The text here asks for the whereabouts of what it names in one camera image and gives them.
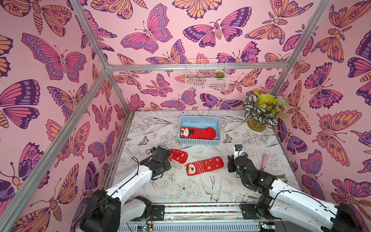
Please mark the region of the small green succulent plant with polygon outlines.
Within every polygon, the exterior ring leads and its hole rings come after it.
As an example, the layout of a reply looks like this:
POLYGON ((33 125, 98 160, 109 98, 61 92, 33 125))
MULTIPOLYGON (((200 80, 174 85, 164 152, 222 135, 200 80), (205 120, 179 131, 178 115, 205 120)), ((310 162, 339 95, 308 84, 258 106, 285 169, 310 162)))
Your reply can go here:
POLYGON ((225 77, 225 73, 224 72, 216 72, 215 73, 215 78, 217 79, 222 79, 225 77))

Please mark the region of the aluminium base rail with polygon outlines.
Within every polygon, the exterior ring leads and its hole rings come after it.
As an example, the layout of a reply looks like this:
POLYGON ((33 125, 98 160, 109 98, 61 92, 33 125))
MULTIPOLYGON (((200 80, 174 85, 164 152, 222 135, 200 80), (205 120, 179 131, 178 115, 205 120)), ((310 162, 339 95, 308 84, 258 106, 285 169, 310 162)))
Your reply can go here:
POLYGON ((118 202, 99 207, 81 218, 83 232, 276 232, 287 220, 310 232, 325 228, 314 218, 281 204, 283 212, 258 216, 253 203, 145 204, 138 199, 119 208, 118 202))

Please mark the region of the red patterned christmas sock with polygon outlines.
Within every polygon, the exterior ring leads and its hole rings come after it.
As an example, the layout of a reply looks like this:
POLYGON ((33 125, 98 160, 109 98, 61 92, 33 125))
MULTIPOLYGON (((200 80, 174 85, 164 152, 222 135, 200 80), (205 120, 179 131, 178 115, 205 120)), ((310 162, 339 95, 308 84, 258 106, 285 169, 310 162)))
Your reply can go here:
POLYGON ((196 176, 221 169, 224 167, 224 165, 224 161, 221 157, 213 157, 210 159, 189 163, 185 166, 185 168, 187 176, 196 176))
POLYGON ((188 153, 185 151, 181 151, 178 149, 171 149, 170 150, 170 156, 168 157, 168 160, 171 161, 176 161, 180 164, 186 163, 188 159, 188 153))

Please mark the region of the potted plant in glass vase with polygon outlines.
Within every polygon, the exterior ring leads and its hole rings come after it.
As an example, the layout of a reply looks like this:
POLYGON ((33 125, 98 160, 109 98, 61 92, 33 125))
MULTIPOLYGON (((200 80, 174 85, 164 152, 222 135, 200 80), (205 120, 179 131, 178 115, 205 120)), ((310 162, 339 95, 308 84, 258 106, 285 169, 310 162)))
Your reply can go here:
POLYGON ((249 128, 262 132, 268 127, 278 126, 278 119, 287 117, 283 112, 289 106, 282 97, 259 93, 256 89, 246 94, 243 108, 249 128))

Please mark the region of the plain red sock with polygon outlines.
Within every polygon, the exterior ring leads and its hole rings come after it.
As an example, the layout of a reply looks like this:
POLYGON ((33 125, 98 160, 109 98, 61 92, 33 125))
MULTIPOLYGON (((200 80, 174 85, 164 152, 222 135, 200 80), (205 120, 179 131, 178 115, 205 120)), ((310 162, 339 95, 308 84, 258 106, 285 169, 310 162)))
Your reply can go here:
POLYGON ((180 131, 180 137, 188 139, 214 140, 215 138, 217 138, 217 134, 215 129, 211 127, 204 129, 182 127, 180 131))

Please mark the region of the light blue plastic basket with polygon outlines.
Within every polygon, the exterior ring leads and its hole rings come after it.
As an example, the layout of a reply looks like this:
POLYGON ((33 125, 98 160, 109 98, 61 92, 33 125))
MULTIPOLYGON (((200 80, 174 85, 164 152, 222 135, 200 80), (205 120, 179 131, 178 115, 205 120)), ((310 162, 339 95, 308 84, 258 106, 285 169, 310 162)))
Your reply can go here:
POLYGON ((181 116, 178 139, 185 145, 218 146, 222 140, 220 118, 181 116))

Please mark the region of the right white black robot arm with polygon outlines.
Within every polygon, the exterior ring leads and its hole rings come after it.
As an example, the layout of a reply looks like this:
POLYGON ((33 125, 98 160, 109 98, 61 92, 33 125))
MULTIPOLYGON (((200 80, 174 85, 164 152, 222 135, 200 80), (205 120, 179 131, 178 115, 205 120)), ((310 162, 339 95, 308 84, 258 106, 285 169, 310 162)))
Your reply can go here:
POLYGON ((280 218, 312 232, 361 232, 355 212, 344 203, 334 205, 286 184, 276 176, 258 170, 249 157, 228 157, 228 170, 242 185, 260 195, 255 204, 261 218, 280 218))

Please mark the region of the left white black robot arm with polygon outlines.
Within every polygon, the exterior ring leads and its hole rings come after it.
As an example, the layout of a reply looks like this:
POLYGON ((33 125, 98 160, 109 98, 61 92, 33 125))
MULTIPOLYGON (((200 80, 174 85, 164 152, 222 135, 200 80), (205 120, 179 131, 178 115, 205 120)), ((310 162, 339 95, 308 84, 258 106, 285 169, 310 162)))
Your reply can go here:
POLYGON ((163 212, 162 207, 153 206, 146 197, 133 196, 140 187, 151 180, 162 178, 171 169, 170 149, 158 146, 149 149, 147 154, 147 158, 137 162, 136 171, 123 181, 92 194, 84 214, 77 221, 81 231, 117 232, 120 226, 132 220, 148 223, 158 212, 163 212))

